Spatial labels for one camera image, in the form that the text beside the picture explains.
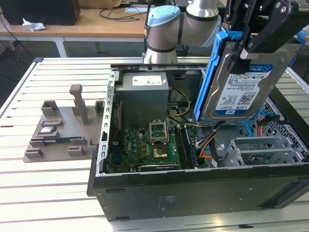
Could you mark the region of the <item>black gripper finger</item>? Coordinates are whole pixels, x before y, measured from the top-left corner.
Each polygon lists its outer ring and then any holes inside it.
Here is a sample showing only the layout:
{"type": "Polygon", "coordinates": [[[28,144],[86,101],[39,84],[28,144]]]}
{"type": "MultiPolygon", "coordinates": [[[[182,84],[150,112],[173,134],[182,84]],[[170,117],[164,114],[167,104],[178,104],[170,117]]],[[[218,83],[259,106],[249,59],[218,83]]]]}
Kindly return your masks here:
{"type": "Polygon", "coordinates": [[[246,46],[238,39],[233,56],[233,73],[245,73],[252,57],[241,57],[244,52],[268,54],[276,52],[300,31],[300,2],[297,0],[256,0],[251,33],[246,46]]]}
{"type": "Polygon", "coordinates": [[[248,44],[255,5],[255,0],[228,0],[226,3],[225,22],[230,31],[242,32],[240,46],[248,44]]]}

